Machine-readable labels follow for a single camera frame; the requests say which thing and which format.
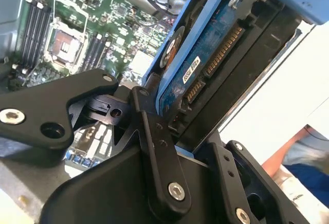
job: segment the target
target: grey metal panel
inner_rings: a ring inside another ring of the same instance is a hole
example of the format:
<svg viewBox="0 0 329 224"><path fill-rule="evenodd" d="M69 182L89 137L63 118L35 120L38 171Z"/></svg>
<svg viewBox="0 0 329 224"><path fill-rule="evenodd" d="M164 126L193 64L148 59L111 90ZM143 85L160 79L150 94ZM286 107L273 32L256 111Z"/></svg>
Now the grey metal panel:
<svg viewBox="0 0 329 224"><path fill-rule="evenodd" d="M0 0L0 59L15 50L23 0Z"/></svg>

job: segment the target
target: white label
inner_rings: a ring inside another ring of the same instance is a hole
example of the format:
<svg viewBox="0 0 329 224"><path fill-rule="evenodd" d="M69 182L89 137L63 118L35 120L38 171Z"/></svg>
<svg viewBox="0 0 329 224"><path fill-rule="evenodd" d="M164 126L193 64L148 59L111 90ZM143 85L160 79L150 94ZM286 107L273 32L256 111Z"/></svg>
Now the white label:
<svg viewBox="0 0 329 224"><path fill-rule="evenodd" d="M185 72L184 76L183 76L183 83L186 84L186 82L188 81L188 79L190 78L190 76L192 75L192 73L195 71L195 69L197 68L197 66L200 64L201 60L199 58L199 56L197 56L195 58L195 60L192 62L191 66L189 69L187 69L187 71Z"/></svg>

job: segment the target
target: silver screw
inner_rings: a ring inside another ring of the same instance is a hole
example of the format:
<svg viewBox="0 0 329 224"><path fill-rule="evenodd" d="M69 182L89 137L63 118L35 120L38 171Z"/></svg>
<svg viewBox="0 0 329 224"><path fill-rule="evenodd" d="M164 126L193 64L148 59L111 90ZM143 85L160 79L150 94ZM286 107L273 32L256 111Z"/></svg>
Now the silver screw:
<svg viewBox="0 0 329 224"><path fill-rule="evenodd" d="M103 79L105 79L106 81L112 82L112 79L110 76L105 75L105 76L103 76Z"/></svg>
<svg viewBox="0 0 329 224"><path fill-rule="evenodd" d="M5 124L18 125L25 120L25 115L14 108L8 108L0 111L0 121Z"/></svg>
<svg viewBox="0 0 329 224"><path fill-rule="evenodd" d="M177 201L183 201L185 198L184 189L177 182L170 183L168 186L168 191L170 196L175 198Z"/></svg>
<svg viewBox="0 0 329 224"><path fill-rule="evenodd" d="M239 0L230 0L228 3L228 6L233 9L236 9L236 5L238 4L238 2L239 2Z"/></svg>
<svg viewBox="0 0 329 224"><path fill-rule="evenodd" d="M243 150L241 144L239 143L235 143L235 147L237 147L239 151Z"/></svg>
<svg viewBox="0 0 329 224"><path fill-rule="evenodd" d="M249 216L243 209L237 208L235 213L236 213L237 218L241 221L241 223L250 224Z"/></svg>

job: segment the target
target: chip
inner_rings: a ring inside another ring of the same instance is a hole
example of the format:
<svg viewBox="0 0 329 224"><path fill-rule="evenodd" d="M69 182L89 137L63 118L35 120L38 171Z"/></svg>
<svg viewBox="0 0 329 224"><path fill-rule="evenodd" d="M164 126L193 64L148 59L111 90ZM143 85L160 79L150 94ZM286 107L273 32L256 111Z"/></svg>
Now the chip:
<svg viewBox="0 0 329 224"><path fill-rule="evenodd" d="M62 63L73 63L81 47L81 43L63 31L56 31L51 53Z"/></svg>
<svg viewBox="0 0 329 224"><path fill-rule="evenodd" d="M118 7L117 9L117 13L121 16L125 16L125 14L127 13L127 9L125 7Z"/></svg>

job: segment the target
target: screw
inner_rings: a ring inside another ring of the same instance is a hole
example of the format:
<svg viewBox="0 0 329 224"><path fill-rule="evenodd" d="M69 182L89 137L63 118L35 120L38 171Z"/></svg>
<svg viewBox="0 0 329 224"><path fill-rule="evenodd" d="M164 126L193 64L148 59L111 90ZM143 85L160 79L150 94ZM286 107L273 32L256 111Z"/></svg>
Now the screw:
<svg viewBox="0 0 329 224"><path fill-rule="evenodd" d="M237 208L235 213L236 213L237 218L241 221L241 223L250 224L249 216L243 209Z"/></svg>
<svg viewBox="0 0 329 224"><path fill-rule="evenodd" d="M159 130L162 130L162 129L163 129L162 125L159 124L159 123L156 123L156 124L155 124L155 127L158 128Z"/></svg>
<svg viewBox="0 0 329 224"><path fill-rule="evenodd" d="M0 111L0 121L5 124L18 125L25 120L25 115L13 108L8 108Z"/></svg>
<svg viewBox="0 0 329 224"><path fill-rule="evenodd" d="M228 6L233 9L236 9L236 5L238 4L238 2L239 2L239 0L230 0L228 3Z"/></svg>
<svg viewBox="0 0 329 224"><path fill-rule="evenodd" d="M105 79L106 81L112 82L112 78L108 75L104 75L103 79Z"/></svg>
<svg viewBox="0 0 329 224"><path fill-rule="evenodd" d="M239 151L243 150L241 144L239 143L235 143L235 147L237 147Z"/></svg>
<svg viewBox="0 0 329 224"><path fill-rule="evenodd" d="M148 96L148 95L149 95L149 93L148 93L146 90L144 90L144 89L140 89L139 92L140 92L142 95L144 95L144 96Z"/></svg>
<svg viewBox="0 0 329 224"><path fill-rule="evenodd" d="M26 196L22 195L22 196L19 196L19 202L22 204L22 206L24 208L26 208L26 206L29 204L29 200L27 199Z"/></svg>
<svg viewBox="0 0 329 224"><path fill-rule="evenodd" d="M160 140L160 145L162 146L162 147L167 147L168 146L168 144L167 144L167 142L165 142L164 140Z"/></svg>
<svg viewBox="0 0 329 224"><path fill-rule="evenodd" d="M177 182L170 183L168 186L168 191L170 196L172 196L177 201L183 201L185 198L184 189Z"/></svg>

